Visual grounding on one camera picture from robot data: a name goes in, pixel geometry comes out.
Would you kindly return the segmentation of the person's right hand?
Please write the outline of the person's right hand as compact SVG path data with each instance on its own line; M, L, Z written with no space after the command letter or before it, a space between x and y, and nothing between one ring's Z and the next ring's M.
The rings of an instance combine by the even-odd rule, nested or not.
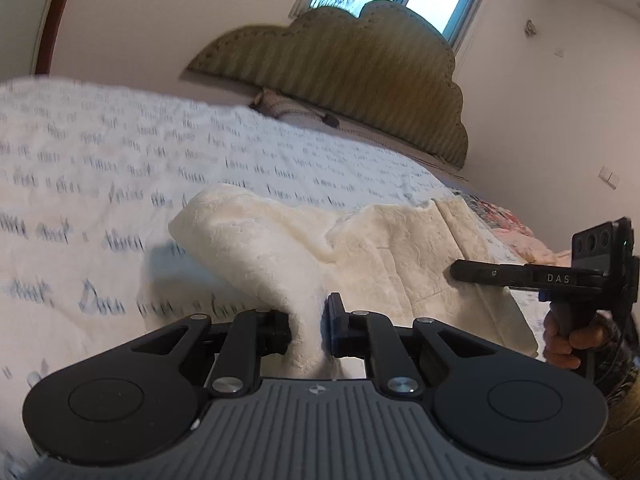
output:
M563 370L577 370L582 360L577 351L596 350L606 344L612 332L604 321L594 321L588 327L563 336L555 314L550 311L544 318L544 352L547 363Z

